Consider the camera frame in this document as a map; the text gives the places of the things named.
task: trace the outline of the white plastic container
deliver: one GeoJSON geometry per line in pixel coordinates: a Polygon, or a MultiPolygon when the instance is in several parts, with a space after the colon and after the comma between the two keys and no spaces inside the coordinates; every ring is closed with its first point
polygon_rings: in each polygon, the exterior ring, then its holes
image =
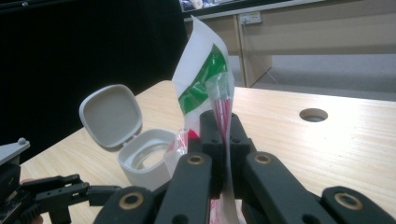
{"type": "Polygon", "coordinates": [[[155,190],[170,179],[163,153],[175,134],[153,129],[136,135],[142,114],[126,86],[107,86],[92,93],[81,103],[79,117],[97,144],[107,150],[120,149],[118,161],[131,184],[155,190]]]}

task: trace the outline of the hinged lid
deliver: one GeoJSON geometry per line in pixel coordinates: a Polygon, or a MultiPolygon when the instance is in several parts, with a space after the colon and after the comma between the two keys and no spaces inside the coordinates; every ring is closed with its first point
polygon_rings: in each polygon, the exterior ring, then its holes
{"type": "Polygon", "coordinates": [[[142,126],[134,94],[124,85],[102,88],[79,107],[79,117],[91,137],[105,148],[120,147],[142,126]]]}

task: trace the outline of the floor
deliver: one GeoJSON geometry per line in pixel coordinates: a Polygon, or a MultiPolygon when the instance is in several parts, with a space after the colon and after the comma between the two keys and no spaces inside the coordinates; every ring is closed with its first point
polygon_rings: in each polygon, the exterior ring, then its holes
{"type": "MultiPolygon", "coordinates": [[[[235,86],[239,59],[230,57],[235,86]]],[[[273,56],[252,88],[396,101],[396,54],[273,56]]]]}

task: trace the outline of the green label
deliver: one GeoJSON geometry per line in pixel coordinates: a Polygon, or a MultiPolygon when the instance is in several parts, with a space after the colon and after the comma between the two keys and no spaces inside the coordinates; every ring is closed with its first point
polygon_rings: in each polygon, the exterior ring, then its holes
{"type": "Polygon", "coordinates": [[[200,106],[208,98],[205,82],[222,72],[227,72],[227,65],[220,49],[213,45],[194,81],[178,97],[184,115],[200,106]]]}

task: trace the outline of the table surface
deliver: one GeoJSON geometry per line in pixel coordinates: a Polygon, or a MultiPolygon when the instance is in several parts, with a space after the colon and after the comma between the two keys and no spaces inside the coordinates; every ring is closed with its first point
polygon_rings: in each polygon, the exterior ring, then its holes
{"type": "MultiPolygon", "coordinates": [[[[142,132],[165,128],[176,133],[183,127],[171,81],[136,100],[142,132]]],[[[328,187],[345,186],[396,217],[395,102],[235,88],[233,112],[256,148],[279,157],[307,190],[321,195],[328,187]],[[300,112],[307,108],[322,109],[328,118],[305,121],[300,112]]],[[[22,164],[21,179],[80,174],[91,185],[128,187],[117,156],[118,151],[99,147],[82,128],[22,164]]],[[[92,223],[100,208],[88,203],[69,207],[73,223],[92,223]]]]}

